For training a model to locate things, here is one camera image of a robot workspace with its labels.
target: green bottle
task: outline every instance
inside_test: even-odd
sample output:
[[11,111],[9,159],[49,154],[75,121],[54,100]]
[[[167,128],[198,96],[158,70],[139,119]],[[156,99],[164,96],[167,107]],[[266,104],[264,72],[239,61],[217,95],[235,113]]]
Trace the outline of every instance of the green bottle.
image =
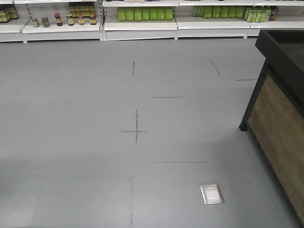
[[135,20],[135,21],[142,21],[142,18],[143,18],[142,9],[137,7],[137,8],[134,10],[134,20]]
[[238,6],[236,11],[236,18],[242,19],[245,13],[245,6]]
[[168,7],[166,9],[165,20],[173,20],[173,9],[172,9],[172,7]]
[[117,14],[118,14],[118,21],[126,21],[126,13],[125,13],[125,8],[119,7],[117,9]]
[[125,13],[126,21],[134,21],[134,11],[132,8],[128,8]]
[[193,6],[192,16],[199,17],[201,13],[201,6]]
[[244,13],[244,20],[247,20],[248,18],[248,14],[249,14],[249,10],[250,10],[250,7],[247,7],[246,10],[245,10],[245,13]]
[[265,7],[264,7],[264,6],[259,7],[259,8],[257,9],[256,22],[257,22],[257,23],[264,22],[265,15],[266,15]]
[[166,10],[164,7],[159,7],[157,9],[157,20],[165,20],[166,18]]
[[251,7],[248,13],[247,22],[255,22],[257,18],[257,9],[256,7]]
[[149,9],[149,7],[143,8],[142,20],[143,21],[149,21],[150,20],[150,9]]
[[222,11],[220,13],[220,18],[227,18],[229,14],[229,6],[222,6]]
[[212,17],[213,6],[204,6],[203,17],[209,19]]
[[157,20],[157,8],[150,9],[150,20]]
[[228,18],[235,18],[236,17],[236,12],[237,12],[237,6],[230,6],[229,7]]
[[221,6],[214,6],[212,12],[212,18],[216,18],[216,19],[219,18],[221,11],[222,11]]
[[264,17],[264,22],[268,22],[269,18],[270,18],[270,15],[271,15],[271,9],[270,9],[269,6],[266,6],[265,10],[266,10],[266,14],[265,14],[265,17]]

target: retail shelving unit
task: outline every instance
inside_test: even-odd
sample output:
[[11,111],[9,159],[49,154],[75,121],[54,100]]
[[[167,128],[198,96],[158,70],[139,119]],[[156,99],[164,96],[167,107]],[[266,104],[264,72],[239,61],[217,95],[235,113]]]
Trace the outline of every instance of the retail shelving unit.
[[172,21],[118,22],[117,7],[179,6],[178,0],[128,3],[123,1],[103,2],[106,19],[103,27],[104,40],[177,38],[177,24]]
[[[97,24],[90,25],[89,20],[85,19],[85,25],[78,25],[75,20],[74,26],[68,26],[65,15],[69,13],[69,2],[94,2],[97,14]],[[33,27],[28,23],[22,29],[23,41],[27,43],[32,40],[62,40],[62,39],[102,39],[100,32],[102,25],[102,14],[98,1],[96,0],[15,0],[16,5],[26,5],[31,17],[40,19],[43,16],[49,18],[51,26],[44,28]],[[61,13],[63,26],[57,26],[54,14]]]
[[[304,29],[304,2],[283,0],[179,0],[175,19],[178,37],[248,37],[257,36],[260,29]],[[204,19],[192,17],[193,6],[278,6],[279,16],[274,21],[248,23],[243,19]]]

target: black cross mark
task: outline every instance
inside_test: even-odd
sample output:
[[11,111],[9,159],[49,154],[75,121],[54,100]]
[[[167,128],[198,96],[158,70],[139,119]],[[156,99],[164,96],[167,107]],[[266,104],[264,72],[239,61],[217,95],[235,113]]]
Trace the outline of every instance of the black cross mark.
[[139,131],[138,130],[138,112],[137,112],[137,109],[136,109],[136,113],[135,113],[135,127],[136,127],[136,131],[121,131],[121,132],[122,133],[133,133],[133,132],[135,132],[136,133],[135,144],[137,144],[138,133],[148,132],[148,131]]

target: sauce jar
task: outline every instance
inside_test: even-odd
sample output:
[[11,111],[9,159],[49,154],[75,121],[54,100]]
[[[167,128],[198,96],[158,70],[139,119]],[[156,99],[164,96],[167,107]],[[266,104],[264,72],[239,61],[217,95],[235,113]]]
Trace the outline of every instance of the sauce jar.
[[67,14],[66,18],[67,18],[67,24],[69,26],[73,26],[74,25],[73,14],[71,14],[71,13]]
[[97,23],[96,16],[90,15],[90,24],[95,25]]
[[37,18],[32,18],[32,23],[34,27],[39,27],[39,21],[37,20]]
[[58,26],[63,26],[60,13],[55,13],[56,23]]
[[48,17],[42,17],[42,18],[41,18],[41,21],[42,21],[43,27],[48,28],[48,27],[51,26],[51,24],[50,24],[49,21],[48,21]]
[[84,25],[85,24],[85,19],[84,19],[84,16],[82,14],[78,15],[78,23],[79,23],[79,25]]

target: floor marking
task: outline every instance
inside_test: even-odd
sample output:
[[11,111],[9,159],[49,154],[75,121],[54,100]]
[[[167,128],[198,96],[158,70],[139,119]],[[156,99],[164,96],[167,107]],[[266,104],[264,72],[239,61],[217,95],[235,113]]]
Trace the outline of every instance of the floor marking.
[[217,67],[214,65],[214,63],[212,62],[211,58],[209,58],[209,60],[210,60],[211,64],[213,65],[213,67],[214,67],[215,71],[217,72],[217,74],[220,75],[219,70],[218,70]]

